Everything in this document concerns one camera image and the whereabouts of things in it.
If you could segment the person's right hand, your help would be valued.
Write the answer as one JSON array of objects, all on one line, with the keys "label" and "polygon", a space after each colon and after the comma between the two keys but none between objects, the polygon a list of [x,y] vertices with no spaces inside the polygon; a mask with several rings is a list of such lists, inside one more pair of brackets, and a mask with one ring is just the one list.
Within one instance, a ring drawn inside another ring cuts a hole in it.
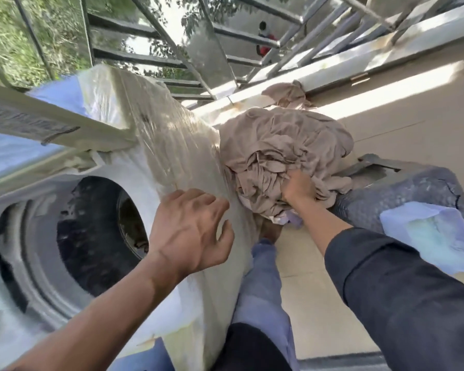
[{"label": "person's right hand", "polygon": [[315,187],[308,174],[301,170],[289,170],[281,185],[282,199],[297,210],[301,206],[315,202]]}]

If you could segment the person's left hand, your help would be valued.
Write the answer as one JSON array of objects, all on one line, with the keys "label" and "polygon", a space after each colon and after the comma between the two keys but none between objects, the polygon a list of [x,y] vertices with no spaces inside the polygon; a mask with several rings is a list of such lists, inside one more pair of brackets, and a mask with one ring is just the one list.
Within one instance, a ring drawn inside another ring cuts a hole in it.
[{"label": "person's left hand", "polygon": [[147,258],[159,261],[161,266],[155,270],[173,285],[191,274],[220,265],[216,263],[216,242],[230,206],[228,199],[216,197],[216,217],[186,217],[187,191],[201,190],[177,190],[172,212],[166,217],[155,215],[149,236]]}]

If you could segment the beige cloth bundle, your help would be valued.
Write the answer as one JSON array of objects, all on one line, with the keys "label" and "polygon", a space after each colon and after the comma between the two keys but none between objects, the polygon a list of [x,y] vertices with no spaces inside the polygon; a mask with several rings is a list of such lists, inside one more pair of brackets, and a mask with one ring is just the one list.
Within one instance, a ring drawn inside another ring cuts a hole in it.
[{"label": "beige cloth bundle", "polygon": [[220,156],[241,203],[264,218],[293,209],[281,193],[289,170],[311,177],[315,199],[325,208],[353,187],[352,178],[336,175],[353,150],[353,137],[339,121],[321,113],[254,107],[220,125],[219,134]]}]

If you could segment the person's right forearm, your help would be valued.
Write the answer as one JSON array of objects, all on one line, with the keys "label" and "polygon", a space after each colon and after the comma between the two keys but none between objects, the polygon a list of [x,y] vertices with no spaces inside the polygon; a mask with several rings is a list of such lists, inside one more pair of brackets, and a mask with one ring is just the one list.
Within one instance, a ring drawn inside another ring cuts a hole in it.
[{"label": "person's right forearm", "polygon": [[345,305],[392,371],[464,371],[464,284],[394,238],[356,227],[308,196],[288,203],[322,252]]}]

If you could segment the person's left forearm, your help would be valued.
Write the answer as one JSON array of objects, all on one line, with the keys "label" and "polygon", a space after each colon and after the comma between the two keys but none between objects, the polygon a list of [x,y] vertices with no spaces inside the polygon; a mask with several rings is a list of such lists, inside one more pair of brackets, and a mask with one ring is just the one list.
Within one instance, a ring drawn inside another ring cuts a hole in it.
[{"label": "person's left forearm", "polygon": [[182,260],[152,252],[4,371],[106,371],[136,330],[189,274]]}]

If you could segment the person's bare foot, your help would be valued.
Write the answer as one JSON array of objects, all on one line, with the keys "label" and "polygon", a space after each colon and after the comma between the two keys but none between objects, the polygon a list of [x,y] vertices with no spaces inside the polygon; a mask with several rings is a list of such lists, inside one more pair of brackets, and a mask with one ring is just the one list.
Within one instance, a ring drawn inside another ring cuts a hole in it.
[{"label": "person's bare foot", "polygon": [[255,217],[255,223],[258,228],[260,243],[275,245],[281,235],[283,226],[261,216]]}]

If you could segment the lavender cloth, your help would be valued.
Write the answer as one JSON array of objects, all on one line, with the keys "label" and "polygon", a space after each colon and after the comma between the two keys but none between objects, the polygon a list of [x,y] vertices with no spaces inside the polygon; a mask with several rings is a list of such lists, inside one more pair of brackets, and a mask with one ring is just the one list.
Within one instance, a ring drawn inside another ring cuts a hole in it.
[{"label": "lavender cloth", "polygon": [[302,218],[293,209],[281,211],[278,215],[271,216],[269,217],[269,219],[272,221],[273,224],[278,224],[282,226],[290,224],[296,229],[303,227]]}]

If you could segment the person's blue jeans leg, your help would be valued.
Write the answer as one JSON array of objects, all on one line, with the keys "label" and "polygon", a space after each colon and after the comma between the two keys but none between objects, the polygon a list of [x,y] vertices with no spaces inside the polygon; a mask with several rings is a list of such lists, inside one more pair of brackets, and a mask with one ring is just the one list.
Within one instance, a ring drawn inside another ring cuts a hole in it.
[{"label": "person's blue jeans leg", "polygon": [[232,324],[248,324],[260,330],[284,357],[290,371],[299,371],[289,315],[282,308],[282,287],[272,241],[261,238],[252,247],[252,268],[245,275]]}]

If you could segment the white plastic-wrapped washing machine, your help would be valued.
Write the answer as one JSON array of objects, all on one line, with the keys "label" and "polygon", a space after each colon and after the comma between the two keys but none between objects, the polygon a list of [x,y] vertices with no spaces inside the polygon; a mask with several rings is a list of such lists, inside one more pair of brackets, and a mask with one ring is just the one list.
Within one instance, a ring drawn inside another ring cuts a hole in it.
[{"label": "white plastic-wrapped washing machine", "polygon": [[165,194],[199,188],[229,200],[230,256],[180,283],[117,356],[128,364],[111,369],[150,369],[149,351],[164,345],[176,371],[208,371],[258,235],[221,163],[218,131],[161,80],[104,64],[25,94],[131,130],[137,143],[82,151],[0,134],[0,370],[136,267]]}]

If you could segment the small beige cloth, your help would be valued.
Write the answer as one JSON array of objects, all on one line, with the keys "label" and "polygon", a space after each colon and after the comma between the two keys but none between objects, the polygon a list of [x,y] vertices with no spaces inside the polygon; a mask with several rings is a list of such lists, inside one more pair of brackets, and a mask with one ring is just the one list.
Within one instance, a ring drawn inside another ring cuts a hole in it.
[{"label": "small beige cloth", "polygon": [[309,110],[316,107],[307,98],[303,85],[298,80],[271,85],[261,95],[271,98],[275,106],[285,109]]}]

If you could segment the person's black shirt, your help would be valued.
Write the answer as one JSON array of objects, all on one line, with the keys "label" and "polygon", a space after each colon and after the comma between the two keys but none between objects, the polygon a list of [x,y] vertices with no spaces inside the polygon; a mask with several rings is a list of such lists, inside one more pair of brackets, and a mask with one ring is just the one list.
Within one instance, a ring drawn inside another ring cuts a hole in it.
[{"label": "person's black shirt", "polygon": [[285,356],[260,329],[232,324],[210,371],[292,371]]}]

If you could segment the grey bubble-wrapped box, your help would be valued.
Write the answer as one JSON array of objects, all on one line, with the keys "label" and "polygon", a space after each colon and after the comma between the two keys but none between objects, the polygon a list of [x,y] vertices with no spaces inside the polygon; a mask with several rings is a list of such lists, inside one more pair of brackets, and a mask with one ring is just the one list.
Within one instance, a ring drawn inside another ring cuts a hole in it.
[{"label": "grey bubble-wrapped box", "polygon": [[384,234],[380,214],[413,201],[456,208],[464,218],[464,190],[456,175],[433,166],[397,172],[339,195],[330,211],[354,227]]}]

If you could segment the light blue plastic sheet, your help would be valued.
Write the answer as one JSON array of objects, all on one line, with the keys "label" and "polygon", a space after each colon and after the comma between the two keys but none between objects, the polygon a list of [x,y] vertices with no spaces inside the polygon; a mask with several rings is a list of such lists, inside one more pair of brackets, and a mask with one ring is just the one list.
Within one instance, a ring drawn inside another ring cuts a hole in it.
[{"label": "light blue plastic sheet", "polygon": [[379,216],[384,233],[446,274],[464,273],[464,218],[452,207],[408,202]]}]

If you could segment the white washing machine lid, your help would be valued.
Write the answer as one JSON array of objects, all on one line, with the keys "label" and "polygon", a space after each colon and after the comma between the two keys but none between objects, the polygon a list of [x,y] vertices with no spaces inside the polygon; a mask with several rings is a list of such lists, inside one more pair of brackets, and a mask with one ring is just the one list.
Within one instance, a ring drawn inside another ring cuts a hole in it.
[{"label": "white washing machine lid", "polygon": [[131,130],[118,129],[1,86],[0,134],[82,151],[111,152],[137,143]]}]

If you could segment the green foliage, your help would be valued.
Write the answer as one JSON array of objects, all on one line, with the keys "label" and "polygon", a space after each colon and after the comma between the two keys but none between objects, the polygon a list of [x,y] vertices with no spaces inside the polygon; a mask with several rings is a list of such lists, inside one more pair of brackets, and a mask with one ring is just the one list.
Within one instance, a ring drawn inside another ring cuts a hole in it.
[{"label": "green foliage", "polygon": [[31,88],[90,67],[79,0],[0,0],[0,76]]}]

